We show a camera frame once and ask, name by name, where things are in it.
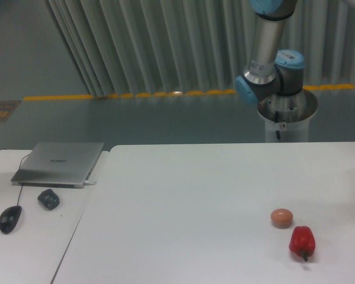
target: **white table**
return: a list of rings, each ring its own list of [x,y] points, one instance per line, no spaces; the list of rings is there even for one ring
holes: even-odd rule
[[[0,151],[0,215],[17,203],[20,186],[11,184],[28,150]],[[97,180],[108,152],[103,152],[92,180]],[[46,188],[25,186],[20,197],[22,213],[15,229],[0,232],[0,283],[50,283],[78,225],[95,186],[83,189],[55,188],[60,205],[46,211],[37,197]]]
[[[355,143],[117,146],[54,282],[355,283]]]

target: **egg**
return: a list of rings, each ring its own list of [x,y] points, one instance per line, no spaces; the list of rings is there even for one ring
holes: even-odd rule
[[[276,209],[271,213],[272,223],[277,228],[288,228],[293,220],[293,214],[288,209]]]

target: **black computer mouse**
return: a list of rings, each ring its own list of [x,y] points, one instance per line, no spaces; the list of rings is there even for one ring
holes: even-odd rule
[[[42,191],[38,196],[38,200],[45,206],[48,210],[53,210],[59,205],[59,197],[51,188]]]
[[[12,206],[4,210],[0,215],[0,231],[4,234],[9,234],[16,227],[18,219],[20,218],[22,207]]]

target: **dark gray mouse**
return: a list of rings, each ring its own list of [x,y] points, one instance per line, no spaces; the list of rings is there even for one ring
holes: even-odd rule
[[[16,227],[18,219],[20,218],[22,207],[12,206],[4,210],[0,215],[0,231],[4,234],[9,234]]]

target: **laptop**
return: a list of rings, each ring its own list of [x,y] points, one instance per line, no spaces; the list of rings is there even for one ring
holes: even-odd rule
[[[103,143],[38,143],[12,178],[15,185],[83,188]]]

